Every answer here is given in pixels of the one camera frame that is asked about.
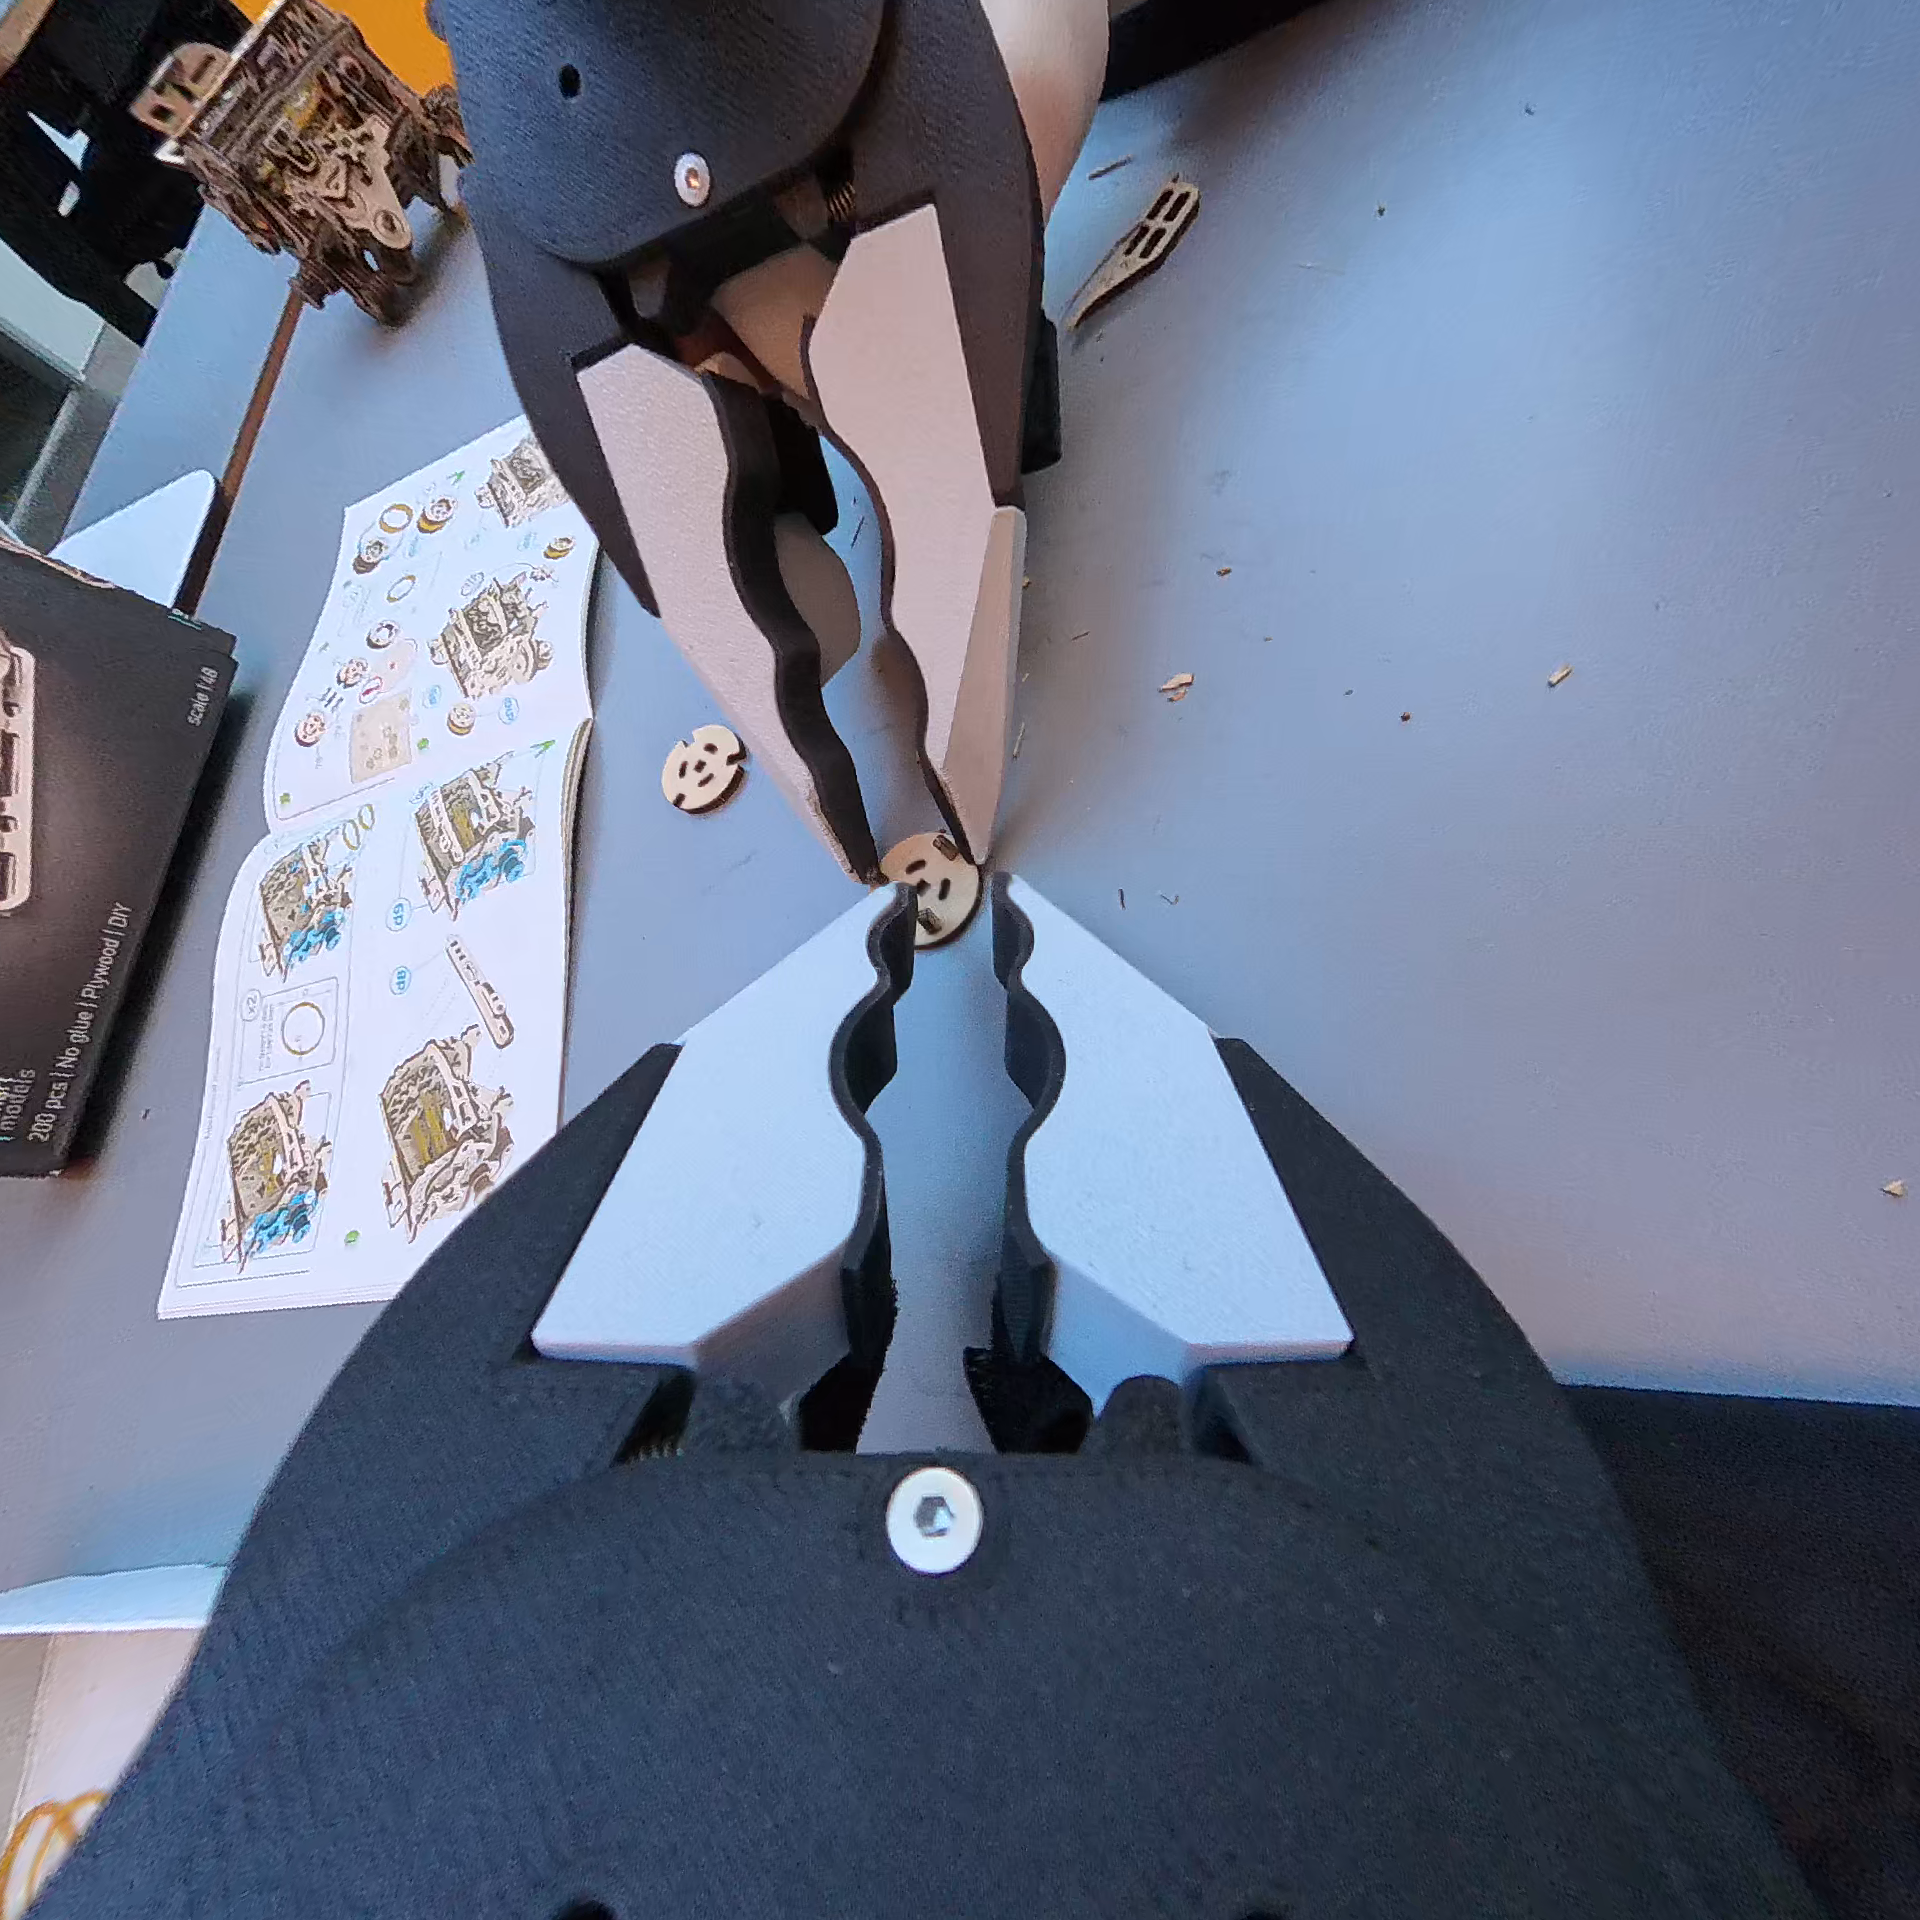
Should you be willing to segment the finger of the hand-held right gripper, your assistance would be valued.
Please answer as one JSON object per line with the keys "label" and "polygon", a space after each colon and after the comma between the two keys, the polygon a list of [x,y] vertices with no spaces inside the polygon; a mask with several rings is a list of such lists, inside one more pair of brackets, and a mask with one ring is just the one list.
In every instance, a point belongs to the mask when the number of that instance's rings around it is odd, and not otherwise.
{"label": "finger of the hand-held right gripper", "polygon": [[828,681],[859,645],[845,565],[781,497],[778,407],[626,344],[579,374],[666,633],[756,765],[858,883],[880,872]]}
{"label": "finger of the hand-held right gripper", "polygon": [[993,854],[1012,747],[1025,512],[1000,502],[936,205],[863,230],[807,326],[807,388],[883,521],[883,615],[920,672],[920,760]]}

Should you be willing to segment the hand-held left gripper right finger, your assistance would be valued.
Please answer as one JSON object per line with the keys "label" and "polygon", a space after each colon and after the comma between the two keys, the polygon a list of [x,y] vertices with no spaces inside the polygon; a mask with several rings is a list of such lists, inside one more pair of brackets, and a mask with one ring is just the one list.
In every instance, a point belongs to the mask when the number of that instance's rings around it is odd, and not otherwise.
{"label": "hand-held left gripper right finger", "polygon": [[1208,1022],[1050,902],[993,879],[1007,1149],[993,1335],[968,1385],[1002,1454],[1077,1451],[1132,1380],[1353,1343]]}

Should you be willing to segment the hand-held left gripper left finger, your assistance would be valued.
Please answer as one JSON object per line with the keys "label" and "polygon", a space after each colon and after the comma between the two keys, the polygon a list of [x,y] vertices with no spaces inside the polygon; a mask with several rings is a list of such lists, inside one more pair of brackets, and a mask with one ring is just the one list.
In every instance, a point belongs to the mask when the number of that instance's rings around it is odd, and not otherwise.
{"label": "hand-held left gripper left finger", "polygon": [[561,1359],[720,1375],[853,1451],[896,1331],[880,1141],[920,901],[853,904],[679,1043],[536,1324]]}

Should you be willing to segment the notched round wooden disc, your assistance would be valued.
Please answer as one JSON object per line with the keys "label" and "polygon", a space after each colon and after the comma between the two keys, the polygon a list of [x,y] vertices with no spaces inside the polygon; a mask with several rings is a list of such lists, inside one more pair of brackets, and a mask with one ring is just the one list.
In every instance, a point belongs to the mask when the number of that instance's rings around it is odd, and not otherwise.
{"label": "notched round wooden disc", "polygon": [[729,804],[748,775],[748,747],[731,726],[703,724],[666,756],[661,788],[684,813],[709,813]]}

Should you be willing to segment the round wooden disc with holes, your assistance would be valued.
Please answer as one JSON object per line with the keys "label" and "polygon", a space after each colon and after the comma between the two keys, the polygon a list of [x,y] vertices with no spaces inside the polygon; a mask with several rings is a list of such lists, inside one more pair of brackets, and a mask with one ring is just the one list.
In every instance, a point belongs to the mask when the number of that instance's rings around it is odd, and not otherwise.
{"label": "round wooden disc with holes", "polygon": [[986,891],[984,871],[949,829],[906,836],[888,851],[880,872],[913,888],[920,948],[949,944],[964,933]]}

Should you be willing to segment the grey desk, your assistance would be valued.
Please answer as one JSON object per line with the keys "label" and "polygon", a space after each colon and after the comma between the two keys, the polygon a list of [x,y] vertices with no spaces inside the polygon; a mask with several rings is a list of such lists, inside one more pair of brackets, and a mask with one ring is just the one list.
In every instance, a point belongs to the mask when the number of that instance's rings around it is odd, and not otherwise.
{"label": "grey desk", "polygon": [[[1112,102],[1047,236],[1055,307],[1168,174],[1205,192],[1063,337],[997,857],[1253,1043],[1563,1377],[1916,1396],[1916,30],[1322,6]],[[224,1560],[369,1326],[156,1304],[345,504],[515,412],[465,230],[407,326],[299,318],[98,1156],[4,1182],[4,1588]],[[668,808],[714,704],[599,591],[565,1116],[853,901],[759,765]]]}

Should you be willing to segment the slotted wooden offcut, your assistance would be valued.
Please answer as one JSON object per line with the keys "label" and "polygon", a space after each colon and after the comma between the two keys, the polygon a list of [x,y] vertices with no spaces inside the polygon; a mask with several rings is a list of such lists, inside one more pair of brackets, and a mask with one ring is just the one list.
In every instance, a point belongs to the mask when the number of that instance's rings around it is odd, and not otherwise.
{"label": "slotted wooden offcut", "polygon": [[1202,204],[1200,184],[1185,176],[1168,176],[1144,214],[1098,261],[1092,275],[1073,295],[1060,328],[1079,328],[1101,307],[1117,300],[1133,284],[1167,265],[1194,225]]}

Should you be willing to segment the assembled wooden model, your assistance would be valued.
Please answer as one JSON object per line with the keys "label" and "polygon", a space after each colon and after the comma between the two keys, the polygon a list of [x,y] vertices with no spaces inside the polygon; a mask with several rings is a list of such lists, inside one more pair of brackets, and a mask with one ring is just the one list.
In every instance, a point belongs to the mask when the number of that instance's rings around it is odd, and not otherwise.
{"label": "assembled wooden model", "polygon": [[409,205],[451,213],[473,158],[455,87],[417,92],[320,1],[267,5],[228,49],[181,44],[131,111],[258,251],[296,261],[307,304],[345,293],[389,326],[419,277]]}

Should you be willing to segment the illustrated instruction booklet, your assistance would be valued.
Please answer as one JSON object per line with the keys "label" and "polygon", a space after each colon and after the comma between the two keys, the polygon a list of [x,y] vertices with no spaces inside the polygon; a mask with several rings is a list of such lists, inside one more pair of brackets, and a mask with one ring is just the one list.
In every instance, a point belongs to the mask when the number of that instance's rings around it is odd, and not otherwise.
{"label": "illustrated instruction booklet", "polygon": [[556,1134],[597,551],[522,415],[345,510],[161,1320],[386,1303]]}

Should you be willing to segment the black model kit box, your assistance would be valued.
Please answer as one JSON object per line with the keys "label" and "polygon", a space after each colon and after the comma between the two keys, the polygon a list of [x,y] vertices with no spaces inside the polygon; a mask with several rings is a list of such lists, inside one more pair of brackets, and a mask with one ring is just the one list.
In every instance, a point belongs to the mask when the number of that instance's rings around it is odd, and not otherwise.
{"label": "black model kit box", "polygon": [[4,542],[3,1175],[76,1155],[235,673],[234,636]]}

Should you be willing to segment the person's dark clothing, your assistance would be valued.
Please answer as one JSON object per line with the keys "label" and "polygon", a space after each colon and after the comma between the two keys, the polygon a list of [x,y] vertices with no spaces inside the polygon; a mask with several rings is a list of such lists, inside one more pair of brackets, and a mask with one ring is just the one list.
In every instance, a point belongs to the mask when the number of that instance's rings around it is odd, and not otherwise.
{"label": "person's dark clothing", "polygon": [[1919,1412],[1570,1385],[1704,1709],[1831,1915],[1919,1915]]}

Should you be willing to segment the white cardboard box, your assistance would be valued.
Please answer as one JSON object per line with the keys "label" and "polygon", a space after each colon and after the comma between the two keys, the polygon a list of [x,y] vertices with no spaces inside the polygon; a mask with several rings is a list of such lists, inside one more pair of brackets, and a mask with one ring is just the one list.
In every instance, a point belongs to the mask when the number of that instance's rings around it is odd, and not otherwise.
{"label": "white cardboard box", "polygon": [[224,1577],[170,1565],[4,1588],[4,1917],[32,1909],[154,1732]]}

